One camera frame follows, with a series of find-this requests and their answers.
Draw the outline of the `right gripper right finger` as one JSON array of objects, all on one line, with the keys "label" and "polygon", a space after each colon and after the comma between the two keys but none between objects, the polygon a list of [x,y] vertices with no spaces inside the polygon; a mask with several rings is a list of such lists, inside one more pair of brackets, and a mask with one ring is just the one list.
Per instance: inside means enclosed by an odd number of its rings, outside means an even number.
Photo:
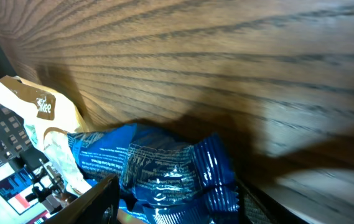
[{"label": "right gripper right finger", "polygon": [[238,214],[244,224],[306,224],[268,194],[245,180],[237,180]]}]

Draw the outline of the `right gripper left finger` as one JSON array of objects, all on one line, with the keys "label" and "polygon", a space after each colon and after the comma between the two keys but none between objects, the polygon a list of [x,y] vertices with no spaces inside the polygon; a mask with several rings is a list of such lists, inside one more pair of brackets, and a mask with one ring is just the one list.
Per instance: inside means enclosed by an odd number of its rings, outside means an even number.
[{"label": "right gripper left finger", "polygon": [[44,224],[117,224],[119,200],[119,179],[110,175]]}]

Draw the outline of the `beige brown cookie bag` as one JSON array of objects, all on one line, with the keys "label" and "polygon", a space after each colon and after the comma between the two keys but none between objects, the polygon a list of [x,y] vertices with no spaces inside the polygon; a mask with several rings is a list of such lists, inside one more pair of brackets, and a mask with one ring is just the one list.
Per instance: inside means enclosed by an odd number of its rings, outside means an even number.
[{"label": "beige brown cookie bag", "polygon": [[0,79],[0,104],[24,120],[33,146],[44,153],[78,194],[91,185],[83,178],[68,145],[68,135],[89,131],[75,104],[63,94],[21,77]]}]

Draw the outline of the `blue snack bar wrapper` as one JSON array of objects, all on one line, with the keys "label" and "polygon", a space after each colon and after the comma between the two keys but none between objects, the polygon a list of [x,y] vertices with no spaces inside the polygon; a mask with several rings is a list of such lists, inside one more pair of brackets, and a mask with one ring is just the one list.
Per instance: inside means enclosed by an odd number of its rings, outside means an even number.
[{"label": "blue snack bar wrapper", "polygon": [[195,144],[161,128],[126,124],[74,133],[68,145],[91,184],[115,174],[120,208],[148,223],[238,223],[238,191],[219,135]]}]

